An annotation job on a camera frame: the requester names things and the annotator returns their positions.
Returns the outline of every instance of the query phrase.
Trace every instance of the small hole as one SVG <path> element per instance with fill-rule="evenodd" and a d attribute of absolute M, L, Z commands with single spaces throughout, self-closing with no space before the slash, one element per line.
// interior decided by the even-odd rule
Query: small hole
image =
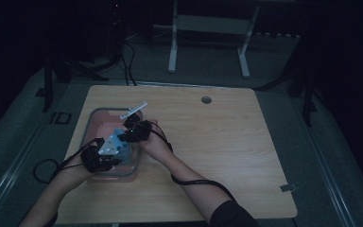
<path fill-rule="evenodd" d="M 204 96 L 201 98 L 201 102 L 205 104 L 210 104 L 212 102 L 212 99 L 209 96 Z"/>

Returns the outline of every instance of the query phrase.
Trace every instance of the plastic tray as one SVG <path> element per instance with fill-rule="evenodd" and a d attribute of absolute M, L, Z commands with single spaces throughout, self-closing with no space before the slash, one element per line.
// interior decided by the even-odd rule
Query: plastic tray
<path fill-rule="evenodd" d="M 126 129 L 123 126 L 125 120 L 120 119 L 120 115 L 125 114 L 127 108 L 99 108 L 94 110 L 87 124 L 82 145 L 95 138 L 104 138 L 105 141 L 113 134 L 114 129 Z M 105 171 L 96 173 L 89 181 L 99 182 L 132 182 L 137 174 L 139 149 L 136 144 L 130 144 L 130 155 L 127 160 L 118 166 Z"/>

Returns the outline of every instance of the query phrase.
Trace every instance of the wooden table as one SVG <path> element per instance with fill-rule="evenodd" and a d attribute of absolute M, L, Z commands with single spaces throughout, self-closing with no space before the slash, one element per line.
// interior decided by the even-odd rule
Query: wooden table
<path fill-rule="evenodd" d="M 212 103 L 201 102 L 203 96 Z M 146 101 L 145 118 L 158 119 L 175 153 L 208 179 L 229 188 L 254 218 L 293 218 L 297 209 L 251 89 L 93 86 L 67 155 L 81 143 L 90 113 Z M 84 183 L 69 193 L 58 223 L 203 220 L 162 165 L 142 152 L 131 183 Z"/>

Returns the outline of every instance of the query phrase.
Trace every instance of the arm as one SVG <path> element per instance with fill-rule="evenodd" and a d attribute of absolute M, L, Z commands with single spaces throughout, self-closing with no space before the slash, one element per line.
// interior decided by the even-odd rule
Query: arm
<path fill-rule="evenodd" d="M 155 125 L 152 125 L 152 129 L 159 132 Z M 163 164 L 178 180 L 185 182 L 205 179 L 176 157 L 165 142 L 154 133 L 139 145 L 149 156 Z M 223 190 L 209 184 L 182 185 L 181 188 L 208 223 L 215 210 L 223 202 L 231 200 Z"/>
<path fill-rule="evenodd" d="M 78 155 L 67 166 L 81 163 Z M 92 175 L 84 166 L 70 167 L 59 172 L 31 207 L 19 226 L 46 225 L 56 215 L 64 196 L 80 186 Z"/>

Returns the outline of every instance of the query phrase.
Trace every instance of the metal stand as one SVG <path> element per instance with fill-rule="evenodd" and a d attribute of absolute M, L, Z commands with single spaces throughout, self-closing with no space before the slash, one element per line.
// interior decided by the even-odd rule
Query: metal stand
<path fill-rule="evenodd" d="M 255 8 L 250 20 L 192 16 L 178 14 L 178 0 L 175 0 L 173 7 L 172 45 L 170 47 L 169 65 L 167 69 L 168 72 L 176 72 L 176 60 L 178 56 L 178 30 L 194 30 L 244 35 L 245 41 L 241 47 L 237 48 L 237 54 L 240 60 L 242 76 L 245 79 L 249 78 L 250 71 L 247 64 L 246 51 L 259 9 L 259 7 Z"/>
<path fill-rule="evenodd" d="M 111 65 L 115 64 L 115 61 L 106 63 L 105 67 L 110 67 Z M 41 88 L 37 96 L 44 97 L 44 105 L 43 105 L 43 112 L 47 112 L 49 107 L 53 101 L 53 75 L 52 71 L 55 71 L 56 76 L 59 78 L 60 82 L 68 83 L 71 80 L 71 76 L 68 74 L 66 70 L 63 70 L 66 67 L 71 67 L 73 69 L 77 69 L 82 74 L 90 77 L 94 80 L 102 80 L 108 81 L 107 78 L 102 78 L 100 75 L 96 74 L 93 69 L 87 68 L 78 61 L 74 61 L 69 57 L 63 54 L 51 54 L 45 56 L 45 66 L 44 66 L 44 87 Z"/>

